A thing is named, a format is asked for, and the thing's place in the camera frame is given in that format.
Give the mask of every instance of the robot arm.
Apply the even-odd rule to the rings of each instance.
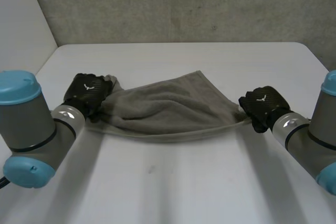
[[[0,133],[12,151],[4,165],[6,179],[26,188],[45,186],[112,85],[104,77],[78,74],[64,103],[50,113],[33,74],[0,73]]]
[[[275,139],[329,193],[336,195],[336,71],[327,74],[311,121],[290,110],[272,87],[247,92],[240,106],[257,133]]]

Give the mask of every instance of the blue joint cap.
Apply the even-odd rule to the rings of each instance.
[[[324,93],[336,97],[336,70],[330,71],[321,86]]]
[[[50,165],[30,157],[10,157],[4,165],[5,177],[25,188],[44,187],[55,173]]]
[[[41,94],[41,86],[34,74],[12,70],[0,72],[0,105],[28,102]]]
[[[336,195],[336,162],[325,167],[316,177],[316,182],[332,195]]]

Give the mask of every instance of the gray cloth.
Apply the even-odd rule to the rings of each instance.
[[[249,122],[200,72],[123,90],[107,76],[113,92],[102,103],[99,121],[90,130],[136,137],[150,142],[177,142],[219,134]]]

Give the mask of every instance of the gray wall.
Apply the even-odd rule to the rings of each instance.
[[[336,68],[336,0],[38,1],[59,46],[297,41]]]

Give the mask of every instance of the white table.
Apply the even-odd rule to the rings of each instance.
[[[201,70],[232,101],[271,85],[312,115],[327,73],[297,43],[67,45],[37,75],[50,109],[79,72],[125,89]],[[0,164],[10,152],[0,141]],[[0,190],[0,223],[336,223],[325,193],[271,133],[148,144],[84,131],[42,189]]]

